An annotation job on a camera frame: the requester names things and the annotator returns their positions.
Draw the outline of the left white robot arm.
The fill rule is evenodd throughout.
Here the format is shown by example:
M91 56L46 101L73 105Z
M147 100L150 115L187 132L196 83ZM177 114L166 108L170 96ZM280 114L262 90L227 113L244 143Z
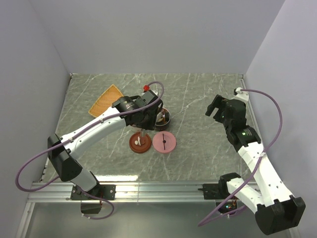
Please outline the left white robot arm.
M78 159L84 152L109 134L127 126L153 130L157 114L163 106L160 96L152 90L142 96L124 96L116 100L99 117L61 137L48 138L48 158L61 181L70 181L88 199L100 196L101 186L92 172L83 168Z

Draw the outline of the pink round lid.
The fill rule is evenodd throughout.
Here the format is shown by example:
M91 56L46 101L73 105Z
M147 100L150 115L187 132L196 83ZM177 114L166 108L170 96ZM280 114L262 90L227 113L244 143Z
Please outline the pink round lid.
M152 140L153 147L159 153L167 154L176 147L176 137L168 131L158 132Z

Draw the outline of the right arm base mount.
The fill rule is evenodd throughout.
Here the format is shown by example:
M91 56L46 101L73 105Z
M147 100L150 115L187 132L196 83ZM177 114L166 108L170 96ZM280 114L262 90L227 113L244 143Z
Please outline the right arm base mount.
M203 193L204 200L215 200L216 206L228 196L227 193L219 188L218 183L204 183L201 188L198 188L198 191ZM238 215L243 211L241 207L238 207L237 198L235 196L226 201L226 203L218 209L218 213L221 215L231 211L233 211L233 213L229 214L229 216Z

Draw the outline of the dark steel lunch tin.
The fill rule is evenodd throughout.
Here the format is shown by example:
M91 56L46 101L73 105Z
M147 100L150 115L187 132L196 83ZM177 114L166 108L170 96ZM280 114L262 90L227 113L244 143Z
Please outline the dark steel lunch tin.
M165 123L158 122L158 120L160 118L160 113L162 111L165 111ZM155 123L155 130L156 131L164 131L164 130L166 130L169 127L169 125L170 125L170 121L171 121L170 111L168 109L166 109L166 108L162 108L162 110L157 115L157 119L156 119L156 123Z

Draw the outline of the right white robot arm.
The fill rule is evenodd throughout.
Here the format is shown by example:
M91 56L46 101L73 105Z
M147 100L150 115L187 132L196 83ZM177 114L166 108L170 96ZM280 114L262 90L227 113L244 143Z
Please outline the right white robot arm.
M298 226L306 205L283 183L258 133L247 125L248 100L246 92L236 94L232 99L216 95L205 113L210 116L217 109L213 118L224 126L229 143L247 164L259 188L255 190L250 187L249 181L237 173L222 175L218 181L218 192L225 199L216 210L222 209L231 198L237 198L254 213L260 230L270 235Z

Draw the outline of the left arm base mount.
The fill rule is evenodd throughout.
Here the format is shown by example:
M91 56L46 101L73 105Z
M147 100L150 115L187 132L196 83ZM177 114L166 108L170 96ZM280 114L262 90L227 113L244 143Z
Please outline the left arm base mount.
M110 217L114 213L114 205L111 201L114 201L116 193L116 185L114 184L98 184L96 188L91 189L88 192L83 191L78 186L73 186L70 200L80 201L80 209L82 216L91 220L102 220ZM110 205L110 212L103 217L92 217L101 212L103 204Z

